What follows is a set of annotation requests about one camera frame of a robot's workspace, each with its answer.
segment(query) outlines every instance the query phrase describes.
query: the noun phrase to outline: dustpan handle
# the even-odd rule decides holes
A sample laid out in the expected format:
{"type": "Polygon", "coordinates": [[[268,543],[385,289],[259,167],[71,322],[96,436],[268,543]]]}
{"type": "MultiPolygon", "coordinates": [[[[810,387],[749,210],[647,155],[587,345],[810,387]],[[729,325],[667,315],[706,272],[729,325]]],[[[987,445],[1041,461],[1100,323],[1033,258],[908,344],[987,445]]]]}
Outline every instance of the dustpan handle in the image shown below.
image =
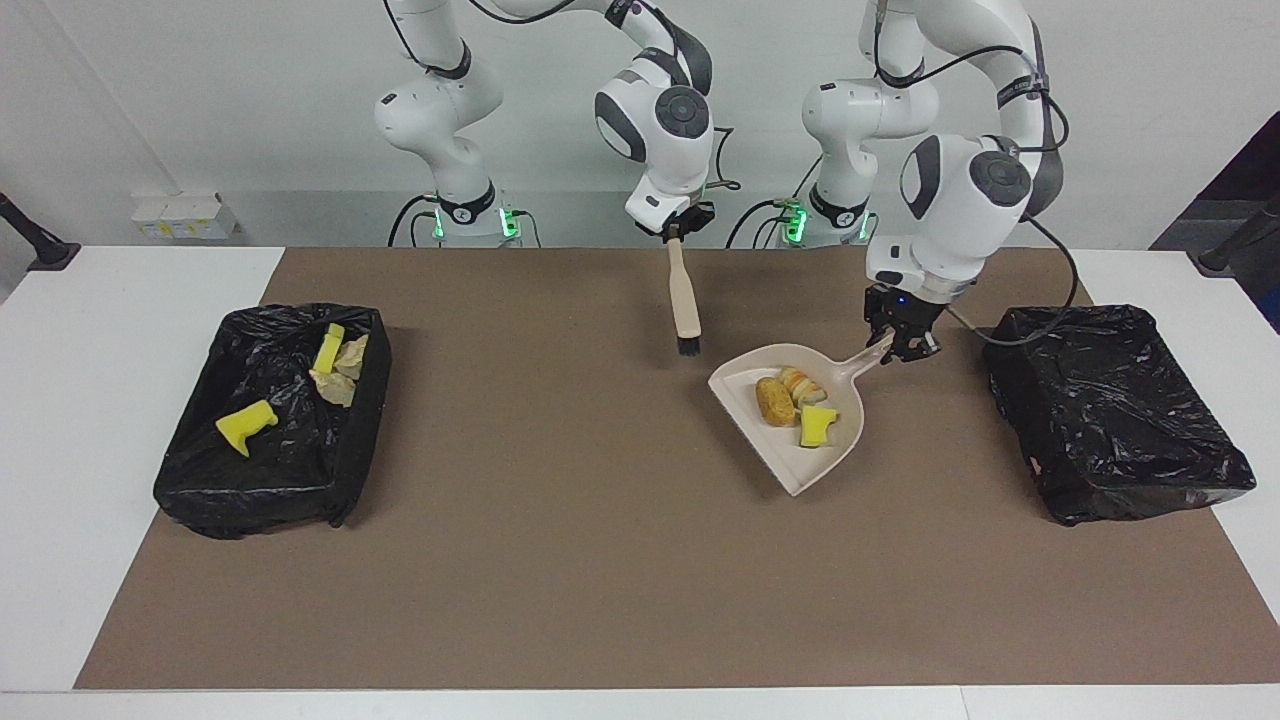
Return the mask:
{"type": "Polygon", "coordinates": [[[840,375],[846,383],[856,380],[859,377],[865,374],[872,368],[881,364],[884,355],[888,354],[890,348],[893,347],[893,333],[890,332],[879,340],[876,345],[869,346],[867,350],[854,355],[849,360],[840,364],[840,375]]]}

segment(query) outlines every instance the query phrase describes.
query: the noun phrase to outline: table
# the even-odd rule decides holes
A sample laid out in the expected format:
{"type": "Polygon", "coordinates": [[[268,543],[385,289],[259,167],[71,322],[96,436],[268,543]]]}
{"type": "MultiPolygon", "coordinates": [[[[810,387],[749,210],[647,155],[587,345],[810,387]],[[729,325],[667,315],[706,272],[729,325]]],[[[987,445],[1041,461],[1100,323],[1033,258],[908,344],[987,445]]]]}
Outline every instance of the table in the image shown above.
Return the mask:
{"type": "MultiPolygon", "coordinates": [[[[275,249],[87,249],[65,273],[26,281],[0,310],[0,715],[275,717],[1097,717],[1263,716],[1280,687],[849,688],[515,693],[68,693],[155,506],[154,477],[207,350],[210,328],[253,305],[275,249]],[[56,315],[58,323],[49,324],[56,315]],[[187,364],[129,350],[180,348],[187,364]],[[118,375],[148,378],[133,398],[118,375]],[[46,378],[56,378],[52,392],[46,378]],[[13,482],[14,478],[28,480],[13,482]]],[[[1260,488],[1217,512],[1267,600],[1280,607],[1280,338],[1230,281],[1199,278],[1179,254],[1079,252],[1100,304],[1156,315],[1206,402],[1249,456],[1260,488]]]]}

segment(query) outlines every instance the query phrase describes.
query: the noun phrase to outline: black garbage bag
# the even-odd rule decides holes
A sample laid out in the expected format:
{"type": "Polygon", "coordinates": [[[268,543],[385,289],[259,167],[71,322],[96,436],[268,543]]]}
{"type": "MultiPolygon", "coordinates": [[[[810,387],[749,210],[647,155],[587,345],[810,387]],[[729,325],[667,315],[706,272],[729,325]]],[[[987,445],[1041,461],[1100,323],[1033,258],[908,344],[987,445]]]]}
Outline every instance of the black garbage bag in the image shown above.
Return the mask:
{"type": "Polygon", "coordinates": [[[342,525],[369,475],[389,374],[378,310],[273,305],[227,315],[165,452],[156,502],[221,539],[302,520],[342,525]],[[307,373],[330,323],[346,328],[347,340],[369,336],[351,409],[321,398],[307,373]],[[246,459],[215,421],[260,400],[279,424],[248,439],[246,459]]]}
{"type": "MultiPolygon", "coordinates": [[[[1028,337],[1056,314],[1011,309],[995,337],[1028,337]]],[[[1064,525],[1206,507],[1257,486],[1146,310],[1073,309],[1048,337],[983,355],[996,405],[1064,525]]]]}

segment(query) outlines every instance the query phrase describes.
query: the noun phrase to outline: white dustpan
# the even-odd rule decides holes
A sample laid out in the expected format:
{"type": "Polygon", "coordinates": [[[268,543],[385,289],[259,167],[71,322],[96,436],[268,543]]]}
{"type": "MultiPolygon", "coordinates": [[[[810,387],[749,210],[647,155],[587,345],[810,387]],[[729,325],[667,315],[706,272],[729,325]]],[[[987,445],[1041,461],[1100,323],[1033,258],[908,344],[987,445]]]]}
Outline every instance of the white dustpan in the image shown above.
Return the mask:
{"type": "Polygon", "coordinates": [[[847,457],[863,437],[867,419],[854,380],[879,365],[892,343],[893,334],[890,333],[845,363],[836,363],[803,345],[771,345],[730,360],[712,374],[707,384],[782,487],[797,496],[847,457]],[[828,443],[823,447],[800,447],[799,427],[774,428],[760,416],[755,400],[756,380],[777,377],[788,365],[799,368],[827,391],[828,398],[820,406],[840,411],[840,420],[831,425],[828,443]]]}

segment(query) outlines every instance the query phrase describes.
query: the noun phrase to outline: brown paper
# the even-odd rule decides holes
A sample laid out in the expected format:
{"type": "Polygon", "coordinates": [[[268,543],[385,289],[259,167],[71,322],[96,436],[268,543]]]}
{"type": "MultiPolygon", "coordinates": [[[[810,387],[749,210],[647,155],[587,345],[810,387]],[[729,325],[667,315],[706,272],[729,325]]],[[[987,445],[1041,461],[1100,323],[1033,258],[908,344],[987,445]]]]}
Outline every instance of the brown paper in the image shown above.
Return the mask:
{"type": "MultiPolygon", "coordinates": [[[[863,255],[289,250],[265,302],[383,311],[394,369],[346,528],[215,542],[159,516],[81,688],[678,688],[1280,682],[1211,511],[1046,515],[979,345],[859,380],[868,425],[788,497],[707,388],[772,342],[867,340],[863,255]]],[[[961,307],[1056,304],[1009,250],[961,307]]]]}

